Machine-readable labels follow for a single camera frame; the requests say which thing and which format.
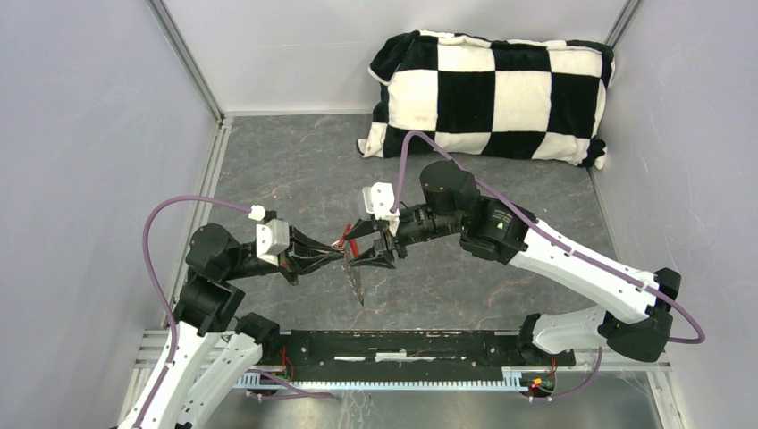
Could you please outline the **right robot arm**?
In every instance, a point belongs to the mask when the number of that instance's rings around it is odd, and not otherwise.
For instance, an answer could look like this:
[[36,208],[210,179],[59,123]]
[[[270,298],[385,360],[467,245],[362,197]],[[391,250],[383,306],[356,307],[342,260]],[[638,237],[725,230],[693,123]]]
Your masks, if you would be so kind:
[[396,212],[390,183],[363,188],[364,212],[346,238],[378,236],[350,266],[392,268],[396,258],[407,256],[408,246],[457,234],[474,257],[540,274],[593,301],[593,307],[562,315],[528,315],[516,341],[523,362],[538,365],[550,355],[600,347],[636,361],[658,360],[670,338],[667,301],[678,295],[679,273],[636,270],[567,239],[562,249],[539,235],[557,234],[545,221],[529,211],[518,217],[500,200],[482,195],[474,175],[452,161],[429,164],[420,183],[424,203]]

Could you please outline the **red grey keyring holder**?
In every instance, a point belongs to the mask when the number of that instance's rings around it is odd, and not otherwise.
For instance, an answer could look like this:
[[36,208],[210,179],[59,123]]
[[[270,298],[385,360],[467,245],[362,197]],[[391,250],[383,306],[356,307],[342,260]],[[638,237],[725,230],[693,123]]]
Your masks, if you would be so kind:
[[353,267],[349,264],[349,261],[353,257],[353,246],[349,240],[341,241],[343,260],[341,262],[342,271],[345,273],[350,289],[357,297],[361,306],[365,305],[365,292],[361,283],[359,270],[357,267]]

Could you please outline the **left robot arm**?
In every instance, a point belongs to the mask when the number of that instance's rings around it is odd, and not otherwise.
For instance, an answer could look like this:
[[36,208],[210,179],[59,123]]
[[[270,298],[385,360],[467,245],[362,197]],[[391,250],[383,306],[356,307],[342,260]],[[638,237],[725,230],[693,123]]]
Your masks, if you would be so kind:
[[341,248],[310,239],[285,221],[256,227],[240,243],[215,223],[191,237],[185,285],[172,316],[175,326],[147,385],[122,428],[202,428],[235,383],[255,364],[274,362],[283,349],[279,324],[249,313],[227,329],[245,294],[234,279],[301,275],[342,259]]

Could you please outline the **red tag key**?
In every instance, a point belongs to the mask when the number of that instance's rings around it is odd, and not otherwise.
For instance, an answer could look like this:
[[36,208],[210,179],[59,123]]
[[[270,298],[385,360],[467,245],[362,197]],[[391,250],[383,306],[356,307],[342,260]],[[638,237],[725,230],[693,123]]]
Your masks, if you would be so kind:
[[345,226],[344,230],[342,231],[341,236],[335,242],[332,243],[331,247],[333,249],[337,249],[337,250],[344,249],[345,241],[347,240],[346,236],[350,232],[350,229],[351,229],[351,224],[348,223]]

